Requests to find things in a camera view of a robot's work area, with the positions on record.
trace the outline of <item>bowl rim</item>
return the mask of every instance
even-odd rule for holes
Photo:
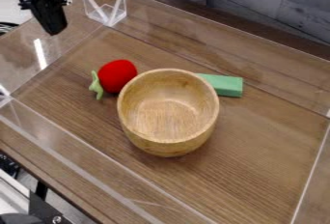
[[[182,72],[182,73],[189,74],[193,77],[196,77],[206,85],[206,87],[208,87],[208,89],[213,95],[213,101],[216,102],[216,108],[214,108],[213,116],[212,116],[210,120],[208,121],[208,123],[204,125],[204,127],[194,134],[192,134],[190,136],[181,138],[181,139],[158,139],[157,137],[150,137],[150,136],[145,135],[144,133],[140,133],[128,124],[126,117],[125,117],[125,114],[122,111],[124,110],[122,109],[124,98],[125,98],[128,90],[129,90],[130,86],[134,84],[134,82],[137,82],[141,78],[144,78],[149,74],[154,74],[158,72],[166,72],[166,71]],[[138,135],[144,139],[146,139],[152,142],[160,143],[160,144],[184,143],[184,142],[188,142],[188,141],[193,140],[194,138],[200,137],[212,128],[212,126],[216,124],[218,116],[220,116],[220,110],[221,110],[220,97],[218,97],[217,92],[216,92],[213,86],[210,85],[210,83],[201,76],[198,76],[196,73],[193,73],[188,70],[181,70],[181,69],[157,69],[157,70],[149,70],[149,71],[141,73],[140,75],[136,76],[136,78],[125,86],[125,88],[120,94],[120,99],[118,99],[118,112],[120,112],[120,118],[121,118],[122,125],[126,126],[126,128],[129,129],[129,131],[132,133],[134,133],[136,135]]]

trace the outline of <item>green block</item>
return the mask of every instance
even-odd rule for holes
[[[198,73],[213,86],[218,96],[241,97],[242,96],[242,78],[217,74]]]

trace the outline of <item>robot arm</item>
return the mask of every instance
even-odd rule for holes
[[[51,35],[59,34],[67,27],[63,6],[69,0],[19,0],[23,10],[31,10],[43,28]]]

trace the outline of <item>wooden bowl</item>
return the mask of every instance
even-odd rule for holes
[[[212,85],[185,70],[140,74],[120,95],[120,117],[133,144],[149,154],[181,156],[208,140],[220,115]]]

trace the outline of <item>wooden table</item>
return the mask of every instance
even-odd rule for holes
[[[269,224],[303,216],[329,127],[329,62],[153,0],[129,0],[113,29],[86,18],[82,0],[67,15],[58,37],[33,20],[0,41],[0,83],[13,93],[0,102],[2,151],[101,223]],[[94,99],[91,70],[118,58],[140,72],[245,78],[244,97],[220,98],[216,132],[194,153],[148,155],[122,131],[118,97]]]

